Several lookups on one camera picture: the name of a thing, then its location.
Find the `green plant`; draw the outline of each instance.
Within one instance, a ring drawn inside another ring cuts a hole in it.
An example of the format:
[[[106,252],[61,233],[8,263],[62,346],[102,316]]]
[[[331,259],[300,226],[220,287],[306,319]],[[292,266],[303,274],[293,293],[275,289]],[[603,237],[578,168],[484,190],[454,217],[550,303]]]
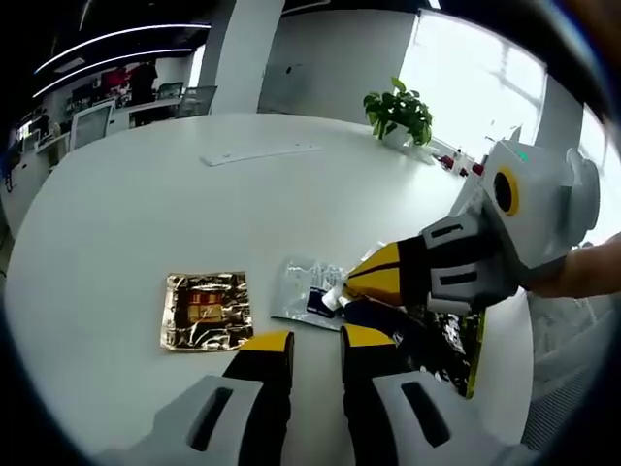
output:
[[[369,118],[374,136],[383,139],[387,134],[402,124],[408,129],[414,143],[423,146],[431,141],[431,123],[433,116],[428,107],[418,97],[415,90],[406,90],[406,86],[394,76],[390,79],[397,89],[396,93],[370,92],[364,98],[365,112]]]

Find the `white table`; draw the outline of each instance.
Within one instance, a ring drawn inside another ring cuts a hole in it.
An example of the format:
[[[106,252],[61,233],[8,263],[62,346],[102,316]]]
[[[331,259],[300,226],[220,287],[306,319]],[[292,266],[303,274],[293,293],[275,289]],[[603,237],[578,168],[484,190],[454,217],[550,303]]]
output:
[[[322,151],[208,167],[231,150]],[[336,332],[270,319],[288,254],[350,267],[378,240],[446,215],[461,180],[375,141],[370,128],[276,115],[198,116],[124,131],[69,153],[33,202],[9,267],[6,305],[27,372],[88,453],[124,448],[228,353],[158,345],[171,271],[245,270],[255,331],[296,332],[283,464],[353,464]],[[484,424],[518,441],[532,383],[521,299],[489,312],[477,393]]]

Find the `bright window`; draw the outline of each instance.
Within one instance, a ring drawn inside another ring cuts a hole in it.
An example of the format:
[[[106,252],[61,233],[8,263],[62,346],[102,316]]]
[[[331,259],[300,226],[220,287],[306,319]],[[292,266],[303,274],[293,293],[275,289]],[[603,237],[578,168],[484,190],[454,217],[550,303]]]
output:
[[[188,87],[196,87],[198,85],[198,80],[201,77],[201,68],[203,67],[204,53],[205,46],[201,46],[194,52],[194,55],[192,55],[192,68],[190,69]]]
[[[30,125],[32,124],[32,119],[22,124],[22,126],[17,130],[17,139],[22,140],[30,136]]]
[[[429,106],[434,138],[476,160],[518,127],[521,142],[535,140],[545,69],[486,29],[423,11],[399,78]]]
[[[582,130],[580,131],[580,152],[595,162],[598,168],[604,165],[607,137],[604,127],[587,106],[582,114]]]
[[[595,228],[586,235],[588,241],[597,245],[621,231],[621,160],[605,128],[586,106],[579,149],[600,172],[600,215]]]

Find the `gold foil package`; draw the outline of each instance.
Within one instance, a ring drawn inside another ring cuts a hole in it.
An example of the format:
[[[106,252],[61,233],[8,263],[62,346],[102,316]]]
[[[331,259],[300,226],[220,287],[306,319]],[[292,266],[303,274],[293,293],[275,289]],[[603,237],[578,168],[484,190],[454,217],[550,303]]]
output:
[[[163,348],[237,350],[251,336],[245,273],[168,276],[160,334]]]

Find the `ceiling light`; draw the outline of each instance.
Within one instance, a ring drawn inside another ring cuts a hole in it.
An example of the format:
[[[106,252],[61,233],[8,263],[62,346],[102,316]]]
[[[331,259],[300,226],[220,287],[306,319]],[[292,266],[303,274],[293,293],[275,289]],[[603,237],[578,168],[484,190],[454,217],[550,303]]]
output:
[[[69,73],[67,76],[63,76],[59,80],[54,81],[52,84],[46,85],[43,89],[41,89],[40,91],[36,92],[32,96],[32,98],[34,99],[34,98],[38,97],[39,95],[41,95],[42,93],[44,93],[49,88],[54,87],[58,83],[62,83],[63,81],[71,78],[72,76],[75,76],[76,74],[81,73],[82,71],[86,71],[86,70],[89,70],[91,68],[95,68],[96,66],[105,65],[106,63],[111,63],[113,61],[122,60],[124,58],[132,58],[134,56],[151,55],[151,54],[154,54],[154,53],[174,53],[174,52],[178,52],[178,51],[192,51],[192,49],[165,49],[165,50],[141,51],[141,52],[138,52],[138,53],[130,53],[129,55],[122,55],[122,56],[117,56],[115,58],[109,58],[108,60],[100,61],[99,63],[95,63],[93,65],[84,66],[83,68],[80,68],[79,70],[76,70],[73,73]]]
[[[318,0],[313,3],[308,3],[308,5],[302,5],[300,7],[293,7],[288,10],[282,10],[282,15],[286,15],[287,13],[299,12],[300,10],[305,10],[306,8],[312,7],[320,7],[323,5],[329,5],[332,0]]]
[[[56,68],[54,70],[54,73],[62,74],[66,71],[71,70],[72,68],[76,68],[77,66],[83,65],[84,63],[86,63],[84,59],[81,56],[79,56],[78,58],[74,58],[70,62],[65,63],[64,65],[61,65],[58,68]]]
[[[46,61],[43,65],[37,68],[34,72],[36,75],[41,70],[43,70],[50,63],[56,61],[58,58],[65,56],[67,53],[71,53],[72,51],[76,51],[85,47],[89,44],[93,44],[98,41],[103,41],[104,39],[108,39],[114,36],[120,36],[121,34],[129,34],[130,32],[138,32],[138,31],[148,31],[150,29],[170,29],[170,28],[194,28],[194,29],[211,29],[210,24],[153,24],[152,26],[141,26],[141,27],[132,27],[131,29],[123,29],[122,31],[111,32],[108,34],[104,34],[103,36],[95,37],[93,39],[89,39],[86,42],[82,42],[81,44],[77,44],[76,46],[71,47],[70,49],[66,49],[65,51],[59,53],[57,56],[53,56],[48,61]]]

